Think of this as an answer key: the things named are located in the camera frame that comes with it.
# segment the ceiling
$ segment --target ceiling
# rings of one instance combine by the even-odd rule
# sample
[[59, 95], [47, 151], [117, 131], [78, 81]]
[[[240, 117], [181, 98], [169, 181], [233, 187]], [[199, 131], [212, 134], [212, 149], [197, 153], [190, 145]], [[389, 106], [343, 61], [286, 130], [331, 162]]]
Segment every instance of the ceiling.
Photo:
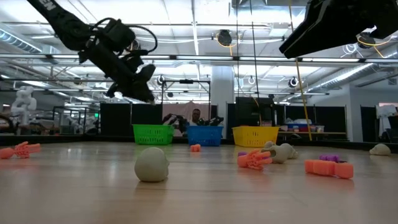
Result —
[[[252, 0], [252, 14], [247, 7], [247, 1], [241, 1], [241, 6], [231, 7], [229, 0], [115, 0], [112, 3], [107, 0], [57, 0], [66, 10], [74, 13], [83, 22], [93, 24], [105, 17], [121, 19], [125, 24], [141, 24], [150, 29], [158, 38], [159, 46], [152, 55], [216, 55], [216, 56], [257, 56], [257, 57], [283, 57], [279, 52], [282, 36], [289, 36], [290, 14], [288, 1]], [[304, 19], [306, 1], [293, 1], [292, 15], [294, 27], [297, 27]], [[2, 0], [0, 1], [0, 22], [6, 26], [9, 32], [23, 38], [32, 45], [55, 47], [59, 54], [75, 54], [68, 50], [54, 35], [53, 29], [47, 21], [26, 0]], [[220, 29], [228, 29], [234, 41], [239, 37], [239, 44], [230, 48], [222, 47], [215, 39]], [[150, 49], [154, 43], [152, 37], [144, 30], [133, 28], [137, 39], [143, 49]], [[338, 32], [338, 25], [330, 28]], [[389, 37], [387, 44], [381, 45], [379, 50], [386, 49], [395, 44], [395, 35]], [[0, 42], [0, 53], [26, 54], [7, 43]], [[373, 48], [361, 49], [357, 45], [336, 47], [323, 50], [304, 57], [325, 58], [361, 58], [375, 57]], [[56, 66], [51, 73], [51, 64], [38, 66], [39, 60], [13, 59], [16, 63], [38, 71], [38, 74], [28, 73], [32, 78], [43, 78], [50, 74], [57, 74], [56, 78], [71, 79], [82, 77], [85, 79], [103, 78], [103, 72], [96, 67], [68, 67]], [[76, 63], [71, 60], [59, 60], [63, 63]], [[166, 79], [179, 80], [183, 78], [194, 80], [209, 80], [212, 75], [212, 63], [194, 62], [183, 63], [180, 66], [171, 66], [165, 62], [155, 61], [157, 69], [149, 85], [154, 90], [159, 90], [156, 78], [163, 75]], [[236, 90], [240, 79], [243, 91], [254, 91], [256, 85], [250, 84], [249, 79], [258, 77], [259, 91], [297, 91], [288, 87], [288, 80], [297, 77], [297, 68], [294, 63], [289, 65], [275, 63], [273, 65], [240, 65], [239, 73], [237, 65], [225, 65], [234, 68], [236, 74]], [[300, 66], [300, 74], [304, 80], [304, 87], [309, 85], [309, 80], [316, 81], [343, 68], [338, 65], [324, 63], [317, 66]], [[89, 89], [95, 86], [92, 83], [75, 85], [71, 83], [48, 83], [50, 86], [63, 86], [71, 89]], [[373, 88], [384, 88], [380, 83]], [[200, 85], [175, 84], [171, 90], [203, 90]], [[95, 99], [101, 98], [100, 93], [95, 93]], [[206, 93], [184, 93], [174, 96], [176, 100], [207, 100]]]

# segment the blue bin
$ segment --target blue bin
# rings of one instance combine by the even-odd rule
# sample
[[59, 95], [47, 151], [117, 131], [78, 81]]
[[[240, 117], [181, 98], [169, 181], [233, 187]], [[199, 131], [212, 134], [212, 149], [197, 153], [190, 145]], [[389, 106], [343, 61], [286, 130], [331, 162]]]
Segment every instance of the blue bin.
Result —
[[222, 126], [189, 126], [187, 128], [189, 145], [220, 146], [223, 135]]

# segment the person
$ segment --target person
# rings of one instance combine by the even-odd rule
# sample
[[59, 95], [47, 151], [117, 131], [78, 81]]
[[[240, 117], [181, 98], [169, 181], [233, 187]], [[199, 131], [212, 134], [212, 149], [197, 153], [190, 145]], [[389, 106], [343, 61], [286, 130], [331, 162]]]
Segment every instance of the person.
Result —
[[189, 121], [189, 125], [197, 125], [197, 122], [199, 122], [200, 119], [200, 110], [199, 109], [194, 109], [192, 111], [192, 118]]

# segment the metal frame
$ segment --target metal frame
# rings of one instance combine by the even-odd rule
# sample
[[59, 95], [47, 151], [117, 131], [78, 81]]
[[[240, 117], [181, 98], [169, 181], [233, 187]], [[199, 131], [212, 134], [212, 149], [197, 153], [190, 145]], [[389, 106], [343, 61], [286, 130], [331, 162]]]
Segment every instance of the metal frame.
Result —
[[[186, 83], [184, 83], [184, 81], [187, 81], [187, 80], [179, 80], [179, 81], [176, 81], [176, 80], [163, 80], [163, 81], [162, 81], [162, 102], [161, 102], [161, 105], [162, 105], [162, 106], [163, 106], [163, 99], [164, 99], [163, 95], [164, 95], [164, 92], [167, 91], [167, 90], [168, 90], [174, 83], [176, 83], [176, 82], [186, 84]], [[206, 90], [206, 88], [202, 85], [202, 83], [207, 83], [207, 84], [209, 85], [209, 90], [207, 91], [207, 93], [209, 94], [208, 119], [210, 119], [210, 109], [211, 109], [211, 81], [198, 81], [198, 80], [188, 80], [188, 81], [192, 82], [192, 84], [194, 84], [194, 83], [199, 83], [199, 85], [200, 85], [205, 91], [207, 91], [207, 90]], [[166, 86], [166, 83], [171, 83], [171, 84], [169, 85], [169, 87], [167, 87], [166, 89], [164, 89], [164, 87]]]

